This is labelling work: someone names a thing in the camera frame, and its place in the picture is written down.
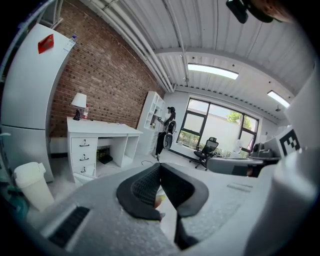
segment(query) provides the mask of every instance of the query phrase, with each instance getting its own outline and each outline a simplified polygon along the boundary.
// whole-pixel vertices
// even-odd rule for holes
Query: ceiling
[[[290,102],[314,68],[313,49],[296,24],[262,23],[250,13],[241,24],[226,0],[82,2],[89,7],[99,4],[103,11],[113,10],[115,5],[125,11],[153,49],[170,83],[177,85],[176,90],[229,97],[272,121],[285,116],[283,111],[275,111],[278,104],[267,92],[274,90]],[[220,67],[239,76],[232,80],[188,71],[187,63]]]

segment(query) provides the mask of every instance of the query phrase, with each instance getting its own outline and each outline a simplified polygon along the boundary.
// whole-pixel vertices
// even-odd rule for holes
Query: ceiling light
[[[277,102],[281,103],[284,107],[287,108],[290,106],[290,104],[284,98],[282,98],[279,94],[275,93],[273,90],[269,91],[267,94],[271,98],[275,99]]]
[[[224,76],[234,80],[239,76],[239,74],[236,72],[232,72],[227,69],[215,67],[215,66],[188,64],[188,69],[193,71],[201,71],[201,72],[216,74],[216,75]]]

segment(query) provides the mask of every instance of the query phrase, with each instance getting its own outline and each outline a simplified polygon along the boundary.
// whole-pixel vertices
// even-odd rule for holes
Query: window
[[[241,140],[241,156],[247,158],[257,137],[258,121],[235,110],[190,99],[177,142],[191,149],[205,146],[210,137],[219,143],[216,151],[230,156],[237,140]]]

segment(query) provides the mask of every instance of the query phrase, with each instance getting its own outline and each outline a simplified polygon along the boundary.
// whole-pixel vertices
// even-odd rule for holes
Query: red magnet
[[[55,41],[54,41],[54,34],[50,34],[46,36],[44,39],[42,39],[40,42],[38,42],[38,51],[39,54],[42,54],[48,49],[51,49],[54,47]]]

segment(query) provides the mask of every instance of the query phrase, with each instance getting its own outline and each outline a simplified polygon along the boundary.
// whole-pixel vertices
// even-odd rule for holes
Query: white refrigerator
[[[39,54],[38,42],[53,34],[54,46]],[[5,80],[1,104],[3,146],[12,170],[43,163],[46,182],[50,167],[50,112],[53,96],[74,45],[64,35],[36,24],[18,49]]]

